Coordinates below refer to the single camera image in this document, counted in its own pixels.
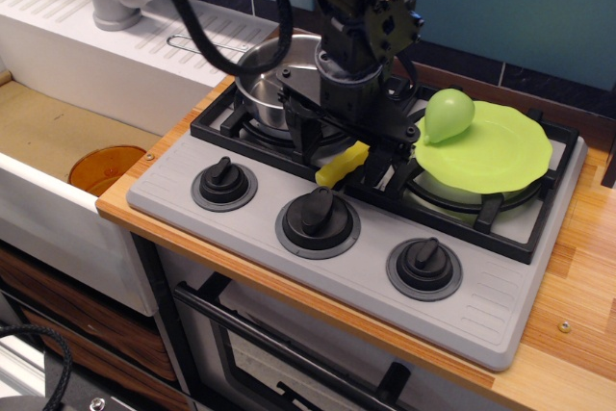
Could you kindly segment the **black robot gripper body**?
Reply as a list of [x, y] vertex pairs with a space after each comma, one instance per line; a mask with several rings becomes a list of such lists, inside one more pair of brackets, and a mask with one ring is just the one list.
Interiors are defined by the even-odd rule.
[[321, 124], [368, 145], [383, 141], [415, 142], [419, 130], [409, 118], [411, 100], [417, 91], [413, 68], [406, 75], [391, 72], [392, 64], [379, 64], [363, 76], [342, 69], [318, 46], [315, 64], [320, 77], [319, 91], [309, 90], [308, 78], [291, 78], [288, 71], [279, 77], [284, 104], [297, 100], [320, 116]]

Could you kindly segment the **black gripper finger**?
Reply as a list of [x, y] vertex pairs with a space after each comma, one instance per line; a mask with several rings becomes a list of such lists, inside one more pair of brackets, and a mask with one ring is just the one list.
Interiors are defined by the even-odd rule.
[[383, 141], [371, 146], [364, 163], [364, 184], [370, 188], [375, 187], [390, 167], [395, 167], [408, 158], [409, 146], [404, 143]]
[[321, 147], [323, 131], [320, 116], [297, 100], [284, 104], [287, 129], [294, 144], [293, 159], [309, 165]]

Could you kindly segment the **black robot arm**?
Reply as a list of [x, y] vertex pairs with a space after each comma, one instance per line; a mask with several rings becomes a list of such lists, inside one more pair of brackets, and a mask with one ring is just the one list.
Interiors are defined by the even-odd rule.
[[407, 158], [419, 131], [404, 111], [417, 90], [409, 47], [423, 18], [416, 0], [316, 0], [321, 41], [314, 73], [278, 72], [288, 130], [309, 161], [328, 124], [369, 147], [364, 182], [376, 186]]

